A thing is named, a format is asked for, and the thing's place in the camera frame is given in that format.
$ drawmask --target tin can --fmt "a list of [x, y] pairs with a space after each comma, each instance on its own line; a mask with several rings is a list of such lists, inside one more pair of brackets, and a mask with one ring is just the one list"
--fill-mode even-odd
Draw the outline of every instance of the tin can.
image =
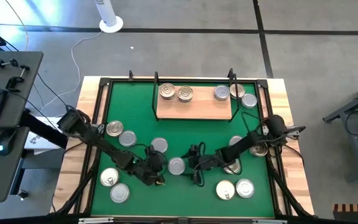
[[100, 175], [100, 182], [103, 186], [111, 187], [118, 182], [119, 174], [115, 168], [107, 168]]
[[152, 141], [152, 145], [154, 147], [154, 150], [158, 152], [166, 152], [168, 149], [168, 142], [165, 138], [155, 138]]
[[106, 132], [111, 137], [118, 137], [123, 130], [124, 125], [120, 121], [111, 121], [106, 127]]
[[222, 180], [216, 186], [216, 193], [223, 200], [230, 200], [235, 193], [234, 185], [228, 180]]
[[257, 103], [258, 100], [256, 99], [256, 96], [249, 93], [244, 94], [241, 98], [241, 104], [248, 109], [254, 108]]
[[124, 131], [120, 134], [118, 140], [122, 146], [133, 146], [136, 143], [136, 135], [133, 131]]
[[236, 184], [236, 190], [243, 198], [250, 198], [255, 191], [253, 183], [247, 179], [240, 179]]
[[215, 99], [217, 99], [219, 101], [225, 101], [230, 96], [230, 90], [228, 87], [226, 87], [224, 85], [218, 85], [215, 88], [214, 96], [215, 96]]
[[180, 175], [186, 169], [185, 161], [180, 157], [174, 157], [169, 160], [168, 170], [173, 175]]
[[223, 170], [228, 174], [233, 174], [233, 172], [235, 174], [238, 174], [241, 170], [240, 161], [236, 159], [235, 163], [228, 165], [227, 167], [223, 168]]
[[234, 145], [235, 143], [239, 142], [241, 139], [242, 139], [241, 136], [233, 136], [232, 138], [230, 138], [229, 146]]
[[266, 156], [268, 147], [266, 144], [258, 144], [249, 148], [249, 153], [256, 157]]
[[190, 102], [193, 98], [193, 90], [189, 86], [182, 86], [178, 90], [178, 97], [183, 103]]
[[[246, 89], [243, 85], [237, 85], [237, 92], [239, 94], [239, 99], [241, 99], [245, 95]], [[230, 86], [230, 97], [236, 99], [236, 84]]]
[[175, 96], [175, 87], [171, 83], [164, 83], [158, 89], [161, 98], [171, 100]]
[[122, 203], [129, 198], [129, 188], [126, 184], [116, 184], [110, 191], [110, 198], [113, 202]]

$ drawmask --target wooden table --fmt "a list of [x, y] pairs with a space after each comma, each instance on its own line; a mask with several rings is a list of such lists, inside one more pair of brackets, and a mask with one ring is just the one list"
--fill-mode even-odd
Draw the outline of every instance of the wooden table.
[[[92, 118], [94, 105], [96, 103], [96, 95], [99, 87], [99, 80], [102, 77], [84, 77], [83, 84], [81, 87], [81, 93], [78, 100], [77, 108], [82, 110], [88, 116]], [[270, 93], [270, 101], [274, 114], [278, 114], [283, 117], [287, 126], [293, 125], [290, 104], [288, 102], [287, 91], [283, 79], [267, 79], [268, 90]], [[103, 96], [101, 100], [101, 107], [98, 115], [98, 124], [101, 122], [103, 116], [104, 102], [106, 101], [107, 88], [103, 90]], [[261, 91], [261, 98], [264, 98], [264, 94]], [[266, 102], [261, 102], [264, 109], [264, 116], [267, 116]], [[67, 147], [78, 144], [79, 140], [70, 139]], [[299, 151], [299, 145], [297, 141], [288, 139], [288, 145]], [[81, 175], [81, 168], [85, 156], [85, 145], [78, 146], [65, 154], [62, 168], [60, 170], [59, 179], [57, 182], [55, 196], [53, 198], [53, 204], [58, 210], [68, 200], [73, 191], [76, 189]], [[91, 154], [91, 161], [93, 161], [94, 152]], [[292, 152], [291, 150], [283, 148], [282, 161], [285, 171], [285, 178], [287, 186], [291, 190], [292, 194], [296, 197], [297, 201], [301, 203], [303, 208], [311, 213], [313, 212], [313, 206], [311, 204], [310, 193], [308, 183], [306, 181], [305, 170], [303, 168], [301, 158]], [[81, 202], [81, 209], [83, 211], [86, 206], [86, 200], [89, 193], [89, 185], [84, 189], [83, 198]], [[280, 188], [276, 185], [278, 202], [280, 209], [285, 213], [285, 207], [283, 202], [283, 195]]]

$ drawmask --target concrete floor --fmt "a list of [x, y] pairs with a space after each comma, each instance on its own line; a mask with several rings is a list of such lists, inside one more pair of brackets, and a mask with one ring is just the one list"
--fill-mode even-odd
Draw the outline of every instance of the concrete floor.
[[[100, 17], [93, 1], [10, 0], [25, 24], [97, 27]], [[256, 29], [252, 0], [112, 0], [117, 15], [130, 28]], [[358, 30], [358, 1], [259, 0], [265, 29]], [[0, 0], [0, 24], [19, 24]], [[70, 49], [96, 33], [30, 32], [29, 50], [44, 52], [40, 74], [58, 93], [78, 81]], [[24, 49], [25, 35], [3, 28], [0, 35]], [[334, 203], [358, 203], [358, 182], [344, 176], [354, 161], [342, 124], [321, 118], [351, 100], [358, 91], [358, 35], [267, 35], [273, 75], [284, 78], [293, 118], [307, 129], [300, 138], [315, 214], [333, 218]], [[230, 67], [240, 77], [266, 77], [257, 34], [101, 34], [75, 49], [84, 75], [180, 75], [224, 77]], [[39, 82], [44, 102], [53, 95]], [[63, 99], [76, 105], [79, 90]], [[30, 101], [39, 96], [32, 92]], [[58, 101], [47, 116], [64, 112]], [[19, 202], [0, 204], [0, 218], [48, 213], [57, 181], [55, 172], [32, 171], [24, 177], [32, 194]]]

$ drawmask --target wooden board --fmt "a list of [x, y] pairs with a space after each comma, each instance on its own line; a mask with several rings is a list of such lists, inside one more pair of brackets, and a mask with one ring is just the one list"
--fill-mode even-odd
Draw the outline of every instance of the wooden board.
[[164, 100], [158, 94], [157, 117], [178, 119], [230, 119], [230, 98], [219, 101], [214, 97], [214, 86], [191, 86], [193, 98], [183, 103], [177, 96], [181, 86], [175, 86], [175, 97]]
[[[96, 102], [96, 95], [98, 94], [99, 81], [102, 77], [89, 77], [85, 76], [83, 84], [81, 87], [81, 93], [78, 100], [77, 108], [82, 110], [88, 116], [92, 117], [94, 105]], [[111, 78], [128, 78], [128, 77], [111, 77]], [[153, 78], [153, 77], [136, 77], [136, 78]], [[177, 79], [189, 79], [188, 77], [164, 77], [164, 78], [177, 78]], [[211, 79], [206, 77], [200, 77], [195, 79]], [[254, 78], [239, 78], [240, 80], [254, 80]], [[287, 91], [285, 89], [285, 84], [283, 79], [271, 78], [267, 79], [270, 101], [273, 108], [273, 113], [278, 114], [283, 117], [286, 125], [293, 125], [292, 115], [290, 104], [288, 102]], [[104, 109], [104, 102], [106, 99], [107, 88], [103, 90], [103, 98], [101, 100], [101, 106], [98, 116], [98, 123], [101, 122], [101, 117]], [[262, 89], [260, 89], [260, 97], [264, 98]], [[262, 108], [264, 116], [267, 116], [266, 102], [262, 101]], [[70, 139], [67, 147], [70, 147], [74, 144], [77, 144], [77, 140]], [[288, 145], [296, 149], [298, 152], [299, 145], [297, 141], [288, 140]], [[74, 192], [78, 185], [80, 179], [82, 161], [85, 156], [85, 146], [79, 146], [76, 149], [65, 154], [62, 168], [60, 170], [59, 179], [57, 182], [55, 196], [53, 202], [56, 209], [61, 208], [64, 203], [70, 198], [71, 194]], [[285, 171], [285, 178], [287, 180], [287, 186], [291, 190], [292, 194], [295, 196], [297, 201], [302, 205], [302, 207], [309, 212], [314, 214], [313, 206], [310, 199], [310, 193], [308, 188], [308, 183], [306, 181], [305, 170], [302, 165], [301, 158], [296, 155], [294, 152], [291, 152], [287, 149], [283, 149], [282, 153], [283, 166]], [[81, 212], [85, 209], [86, 199], [89, 194], [89, 187], [84, 189], [84, 197], [81, 203]], [[280, 210], [285, 214], [283, 195], [281, 190], [277, 187], [278, 194], [278, 205]]]

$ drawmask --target green mat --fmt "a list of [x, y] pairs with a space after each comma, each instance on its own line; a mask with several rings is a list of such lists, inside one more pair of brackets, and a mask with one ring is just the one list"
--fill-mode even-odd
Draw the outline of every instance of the green mat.
[[[200, 83], [177, 83], [176, 85], [216, 86]], [[244, 85], [247, 93], [255, 94], [252, 84]], [[191, 144], [206, 143], [206, 153], [213, 154], [220, 147], [227, 146], [234, 135], [246, 135], [246, 127], [241, 119], [241, 111], [258, 116], [257, 108], [245, 109], [242, 106], [234, 120], [200, 121], [200, 120], [160, 120], [156, 121], [151, 109], [153, 83], [114, 83], [108, 121], [119, 120], [125, 130], [132, 130], [137, 136], [137, 143], [149, 145], [153, 138], [163, 137], [168, 141], [167, 159], [180, 157], [187, 152]], [[232, 100], [232, 112], [236, 101]], [[259, 121], [245, 115], [250, 129]], [[105, 138], [120, 149], [117, 138], [108, 135]], [[144, 156], [144, 149], [139, 146], [133, 151]], [[131, 195], [124, 203], [114, 203], [110, 199], [111, 187], [100, 183], [100, 173], [108, 167], [115, 167], [111, 159], [102, 153], [98, 179], [94, 192], [92, 215], [114, 216], [153, 216], [153, 217], [274, 217], [272, 197], [265, 158], [256, 158], [249, 153], [241, 155], [243, 172], [241, 176], [225, 173], [215, 168], [204, 172], [205, 186], [198, 187], [189, 177], [171, 175], [166, 172], [165, 185], [146, 186], [135, 177], [129, 177], [119, 171], [119, 182], [127, 184]], [[221, 200], [216, 195], [216, 185], [221, 180], [229, 180], [234, 185], [241, 179], [249, 179], [255, 187], [251, 198], [235, 195], [230, 200]]]

